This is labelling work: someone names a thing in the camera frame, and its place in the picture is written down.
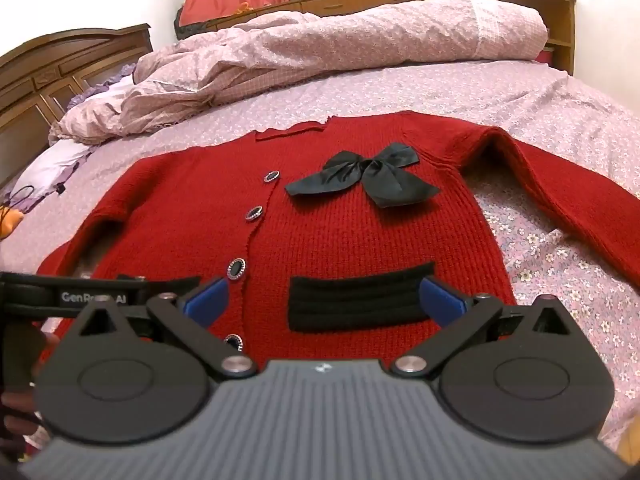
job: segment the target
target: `orange object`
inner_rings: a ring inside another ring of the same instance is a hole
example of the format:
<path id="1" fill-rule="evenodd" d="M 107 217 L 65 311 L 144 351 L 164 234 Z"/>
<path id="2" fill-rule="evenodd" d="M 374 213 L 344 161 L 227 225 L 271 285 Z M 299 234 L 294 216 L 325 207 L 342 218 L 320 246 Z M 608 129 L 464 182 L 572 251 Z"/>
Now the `orange object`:
<path id="1" fill-rule="evenodd" d="M 254 10 L 254 8 L 251 7 L 247 2 L 242 2 L 236 10 L 235 14 L 242 14 L 243 12 L 249 12 L 250 10 Z"/>
<path id="2" fill-rule="evenodd" d="M 24 213 L 17 209 L 9 209 L 0 205 L 0 218 L 2 219 L 2 223 L 0 223 L 0 240 L 2 240 L 14 232 L 16 226 L 24 218 Z"/>

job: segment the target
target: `pink comforter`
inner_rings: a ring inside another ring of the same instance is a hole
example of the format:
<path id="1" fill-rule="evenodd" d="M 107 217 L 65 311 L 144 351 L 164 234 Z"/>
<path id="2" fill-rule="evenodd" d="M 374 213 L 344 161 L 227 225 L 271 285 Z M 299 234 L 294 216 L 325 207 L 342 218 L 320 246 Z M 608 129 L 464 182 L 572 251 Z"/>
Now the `pink comforter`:
<path id="1" fill-rule="evenodd" d="M 427 0 L 318 18 L 276 12 L 188 38 L 140 59 L 136 85 L 73 108 L 50 140 L 98 144 L 154 132 L 211 105 L 321 73 L 404 62 L 534 59 L 538 12 L 497 0 Z"/>

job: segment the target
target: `blue gripper pad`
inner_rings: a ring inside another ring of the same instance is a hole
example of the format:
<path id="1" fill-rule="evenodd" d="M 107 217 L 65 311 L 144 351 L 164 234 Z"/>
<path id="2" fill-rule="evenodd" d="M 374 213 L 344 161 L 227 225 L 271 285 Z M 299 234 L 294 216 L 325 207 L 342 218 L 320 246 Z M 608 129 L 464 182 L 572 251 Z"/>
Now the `blue gripper pad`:
<path id="1" fill-rule="evenodd" d="M 464 300 L 429 278 L 420 282 L 418 294 L 423 312 L 441 328 L 453 323 L 467 311 Z"/>
<path id="2" fill-rule="evenodd" d="M 182 297 L 182 312 L 204 328 L 209 328 L 229 303 L 229 287 L 223 278 L 214 278 Z"/>

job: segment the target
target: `red cardigan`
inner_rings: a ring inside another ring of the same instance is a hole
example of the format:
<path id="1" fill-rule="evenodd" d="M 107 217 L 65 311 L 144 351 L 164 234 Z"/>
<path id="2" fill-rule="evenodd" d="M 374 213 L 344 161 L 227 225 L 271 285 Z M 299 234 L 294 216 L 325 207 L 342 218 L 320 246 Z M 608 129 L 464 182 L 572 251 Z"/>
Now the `red cardigan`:
<path id="1" fill-rule="evenodd" d="M 438 187 L 433 198 L 381 208 L 362 183 L 305 197 L 285 190 L 320 171 L 341 150 L 368 158 L 393 142 L 417 152 L 419 162 L 403 169 Z M 357 278 L 434 261 L 436 276 L 454 288 L 513 302 L 500 249 L 460 174 L 489 149 L 558 227 L 640 285 L 638 199 L 606 177 L 514 140 L 500 128 L 414 112 L 332 117 L 326 124 L 252 132 L 221 146 L 140 160 L 39 273 L 71 273 L 101 227 L 116 222 L 122 225 L 120 237 L 94 278 L 121 273 L 150 280 L 210 278 L 225 275 L 231 261 L 243 258 L 246 271 L 229 281 L 228 307 L 210 330 L 220 337 L 240 335 L 244 350 L 259 363 L 389 361 L 437 326 L 430 320 L 398 320 L 370 330 L 295 332 L 287 313 L 290 279 Z M 278 178 L 265 182 L 272 171 L 280 172 Z M 263 213 L 247 221 L 256 206 Z"/>

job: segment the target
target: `black strap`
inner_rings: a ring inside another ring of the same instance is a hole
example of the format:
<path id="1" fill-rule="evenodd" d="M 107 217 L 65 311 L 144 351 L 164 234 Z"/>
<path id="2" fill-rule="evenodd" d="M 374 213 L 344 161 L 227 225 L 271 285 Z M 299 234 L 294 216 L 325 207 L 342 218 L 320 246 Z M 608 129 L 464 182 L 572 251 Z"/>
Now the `black strap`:
<path id="1" fill-rule="evenodd" d="M 119 276 L 117 280 L 92 280 L 0 272 L 3 292 L 0 308 L 7 316 L 31 320 L 73 318 L 98 294 L 107 294 L 120 305 L 136 305 L 145 304 L 161 292 L 173 292 L 181 296 L 199 283 L 199 276 L 148 282 L 129 276 Z"/>
<path id="2" fill-rule="evenodd" d="M 429 319 L 418 288 L 433 262 L 364 278 L 316 280 L 295 276 L 289 285 L 289 328 L 335 332 L 414 323 Z"/>

